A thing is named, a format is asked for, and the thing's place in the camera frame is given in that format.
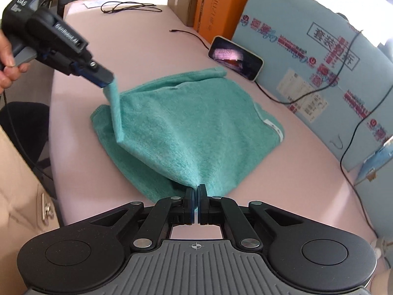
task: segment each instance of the black cord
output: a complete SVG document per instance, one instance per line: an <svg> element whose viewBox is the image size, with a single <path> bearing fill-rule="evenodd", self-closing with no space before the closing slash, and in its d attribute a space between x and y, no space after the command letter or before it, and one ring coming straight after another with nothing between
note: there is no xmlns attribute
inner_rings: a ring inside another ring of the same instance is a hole
<svg viewBox="0 0 393 295"><path fill-rule="evenodd" d="M343 68L344 68L344 66L345 66L345 61L346 61L347 58L348 58L349 51L350 51L350 49L351 49L351 47L352 47L352 45L353 45L353 42L355 42L356 38L360 35L360 33L362 33L362 31L358 31L358 32L356 33L356 35L354 36L354 38L352 39L351 43L349 44L348 49L347 49L347 52L346 52L346 54L345 54L345 56L344 56L344 59L343 59L343 63L342 63L342 65L341 65L340 69L338 70L337 75L335 76L335 78L333 79L333 81L329 82L329 84L328 84L327 86L324 86L323 88L315 89L315 90L313 90L313 91L307 92L306 94L303 94L302 96L300 96L300 97L297 98L296 100L289 101L289 102L281 102L281 101L278 101L278 100L272 98L268 93L266 93L266 92L263 90L263 88L261 88L261 86L258 84L257 81L254 81L254 83L255 83L255 84L257 85L257 87L262 91L262 93L265 94L270 100L272 100L273 102L279 103L279 104L284 104L284 105L293 104L293 103L295 103L295 102L301 100L302 98L304 98L304 97L306 97L306 96L308 96L308 95L310 95L310 94L313 94L313 93L316 93L316 92L319 92L319 91L323 91L324 89L327 89L327 88L331 87L331 86L337 81L338 76L340 75L341 71L343 70Z"/></svg>
<svg viewBox="0 0 393 295"><path fill-rule="evenodd" d="M183 30L170 30L170 32L184 32L184 33L188 33L188 34L191 34L191 35L193 35L193 36L196 36L201 42L202 42L202 44L204 45L204 47L206 48L206 49L210 49L206 44L205 44L205 42L203 42L203 40L199 37L199 36L197 36L196 34L194 34L194 33L192 33L192 32L188 32L188 31L183 31Z"/></svg>
<svg viewBox="0 0 393 295"><path fill-rule="evenodd" d="M111 10L104 10L102 7L106 5L107 3L117 3ZM116 9L119 5L122 4L132 4L131 6L127 6L125 8L120 8ZM117 13L125 10L139 10L139 11L150 11L150 12L162 12L160 8L157 8L155 4L152 3L138 3L138 2L132 2L132 1L127 1L127 2L119 2L119 1L108 1L105 2L101 6L101 11L103 13Z"/></svg>
<svg viewBox="0 0 393 295"><path fill-rule="evenodd" d="M7 111L9 124L11 125L12 132L13 132L13 134L14 134L14 136L15 136L16 143L18 144L20 150L22 151L22 153L25 155L25 157L29 160L29 162L30 162L36 169L38 169L38 170L39 170L43 175L45 175L48 179L50 179L50 180L53 181L53 178L52 178L52 177L50 177L47 173L45 173L41 168L39 168L39 167L36 165L36 163L34 163L34 162L31 160L31 158L26 154L25 150L23 149L22 145L20 144L20 141L19 141L19 139L18 139L18 136L17 136L16 131L15 131L15 128L14 128L14 123L12 122L11 114L9 113L9 109L8 109L8 105L7 105L7 97L6 97L6 95L5 95L5 91L3 92L3 97L4 97L4 107L5 107L5 110Z"/></svg>
<svg viewBox="0 0 393 295"><path fill-rule="evenodd" d="M194 35L194 36L196 36L196 37L203 43L203 45L205 46L206 49L209 49L209 48L207 47L207 45L202 41L202 39L201 39L199 36L197 36L196 34L192 33L192 32L183 31L183 30L170 30L170 32L184 32L184 33L188 33L188 34ZM319 91L322 91L322 90L324 90L324 89L327 89L328 87L330 87L330 86L337 80L339 74L340 74L341 71L343 70L343 68L344 68L344 66L345 66L345 61L347 60L347 57L348 57L349 51L350 51L350 49L351 49L351 47L352 47L352 45L353 45L353 42L354 42L354 41L356 40L356 38L360 35L360 33L362 33L362 31L358 31L358 32L356 33L356 35L354 36L354 38L352 39L351 43L349 44L348 49L347 49L347 52L346 52L345 57L344 57L344 60L343 60L343 64L341 65L341 67L340 67L340 69L339 69L337 75L335 76L334 80L331 81L327 86L325 86L325 87L323 87L323 88L316 89L316 90L314 90L314 91L311 91L311 92L308 92L308 93L306 93L306 94L303 94L303 95L300 96L298 99L293 100L293 101L291 101L291 102L280 102L280 101L277 101L276 99L272 98L270 95L268 95L268 94L260 87L260 85L259 85L256 81L255 81L255 84L256 84L256 85L258 86L258 88L262 91L262 93L264 93L270 100L272 100L272 101L274 101L274 102L276 102L276 103L284 104L284 105L293 104L293 103L295 103L295 102L301 100L302 98L304 98L304 97L306 97L306 96L308 96L308 95L310 95L310 94L312 94L312 93L319 92ZM374 107L374 109L372 109L372 110L370 111L370 113L368 113L368 115L367 115L366 117L364 117L364 118L357 124L357 126L355 127L355 130L353 131L351 141L349 142L348 147L346 148L346 150L344 151L344 154L342 155L342 157L341 157L341 159L340 159L340 169L341 169L341 172L342 172L342 174L344 175L344 177L345 177L345 179L347 180L347 182L349 183L349 185L350 185L350 187L352 188L353 192L356 194L357 198L359 199L359 202L360 202L360 205L361 205L361 207L362 207L363 214L364 214L364 218L366 219L366 222L367 222L368 226L369 226L370 229L374 232L374 234L375 234L375 236L376 236L377 238L378 238L378 234L377 234L376 230L373 228L373 226L371 225L370 221L368 220L367 213L366 213L366 211L365 211L365 208L364 208L362 199L360 198L359 193L356 191L355 187L354 187L353 184L350 182L350 180L348 179L348 177L346 176L346 174L345 174L345 172L344 172L343 165L342 165L342 161L343 161L343 159L344 159L345 154L348 152L350 146L352 145L352 142L353 142L353 139L354 139L354 137L355 137L356 131L358 130L360 124L362 124L362 122L363 122L364 120L366 120L372 113L374 113L374 111L375 111L375 110L385 101L385 99L388 97L388 95L390 94L390 92L391 92L392 89L393 89L393 85L389 88L388 92L386 92L386 94L384 95L384 97L382 98L382 100L376 105L376 107Z"/></svg>
<svg viewBox="0 0 393 295"><path fill-rule="evenodd" d="M362 199L360 198L359 193L356 191L355 187L354 187L353 184L350 182L350 180L348 179L348 177L346 176L346 174L345 174L345 172L344 172L344 169L343 169L343 159L344 159L345 154L348 152L349 148L351 147L351 145L352 145L352 143L353 143L353 139L355 138L356 131L358 130L360 124L362 124L363 121L365 121L371 114L373 114L373 113L375 112L375 110L376 110L378 107L380 107L380 105L381 105L381 104L385 101L385 99L388 97L388 95L390 94L390 92L392 91L392 89L393 89L393 85L390 86L389 90L386 92L386 94L384 95L384 97L382 98L382 100L379 101L379 103L376 105L376 107L374 107L374 108L370 111L370 113L368 113L368 115L366 115L363 119L361 119L360 122L356 125L355 130L353 131L351 140L349 141L349 145L347 146L346 150L344 151L344 154L341 156L341 159L340 159L340 169L341 169L341 173L343 173L345 179L347 180L347 182L348 182L349 185L351 186L353 192L355 192L356 196L358 197L359 202L360 202L360 205L362 206L363 214L364 214L364 217L365 217L365 219L366 219L366 221L367 221L367 224L368 224L368 226L370 226L371 230L374 232L374 234L376 235L376 237L378 237L378 234L377 234L377 232L374 230L374 228L372 227L372 225L370 224L370 222L369 222L369 220L368 220L366 211L365 211L364 206L363 206Z"/></svg>
<svg viewBox="0 0 393 295"><path fill-rule="evenodd" d="M392 265L390 264L389 260L386 257L384 257L384 259L385 259L385 262L388 265L389 269L391 269Z"/></svg>

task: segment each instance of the human hand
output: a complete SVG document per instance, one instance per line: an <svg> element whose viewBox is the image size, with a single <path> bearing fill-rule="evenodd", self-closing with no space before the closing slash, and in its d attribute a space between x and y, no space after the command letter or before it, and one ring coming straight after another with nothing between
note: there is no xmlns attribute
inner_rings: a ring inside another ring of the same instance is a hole
<svg viewBox="0 0 393 295"><path fill-rule="evenodd" d="M20 66L15 66L15 59L12 55L11 43L0 30L0 61L5 65L4 71L0 71L0 94L4 89L9 88L14 81L20 78L22 73L25 73L30 68L29 63L23 63Z"/></svg>

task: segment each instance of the pink table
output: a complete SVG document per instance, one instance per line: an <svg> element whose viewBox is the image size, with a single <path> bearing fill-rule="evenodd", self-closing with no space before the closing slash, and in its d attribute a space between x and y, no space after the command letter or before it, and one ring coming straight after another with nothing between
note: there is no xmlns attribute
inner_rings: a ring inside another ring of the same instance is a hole
<svg viewBox="0 0 393 295"><path fill-rule="evenodd" d="M67 21L90 42L94 59L112 70L120 91L150 80L216 66L201 42L163 6L162 13L124 11L102 14L71 6ZM228 197L239 205L261 200L290 212L341 228L368 241L368 228L339 163L323 143L285 106L273 103L257 87L236 81L284 126L286 137ZM107 103L101 89L80 77L55 73L51 102L51 159L64 221L83 220L131 201L152 205L119 172L102 148L90 121ZM179 226L173 238L220 238L218 227Z"/></svg>

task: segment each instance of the smartphone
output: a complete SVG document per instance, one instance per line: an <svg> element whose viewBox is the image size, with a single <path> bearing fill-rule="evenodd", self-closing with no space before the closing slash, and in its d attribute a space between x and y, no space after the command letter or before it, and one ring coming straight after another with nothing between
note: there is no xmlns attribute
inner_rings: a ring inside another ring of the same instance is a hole
<svg viewBox="0 0 393 295"><path fill-rule="evenodd" d="M250 81L255 81L263 68L261 57L222 36L214 38L209 58Z"/></svg>

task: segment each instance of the orange box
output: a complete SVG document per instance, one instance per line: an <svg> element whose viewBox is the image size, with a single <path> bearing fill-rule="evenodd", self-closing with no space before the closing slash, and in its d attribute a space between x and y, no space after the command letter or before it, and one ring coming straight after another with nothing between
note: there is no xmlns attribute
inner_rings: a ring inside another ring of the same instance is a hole
<svg viewBox="0 0 393 295"><path fill-rule="evenodd" d="M209 43L217 35L231 39L247 0L198 0L194 29Z"/></svg>

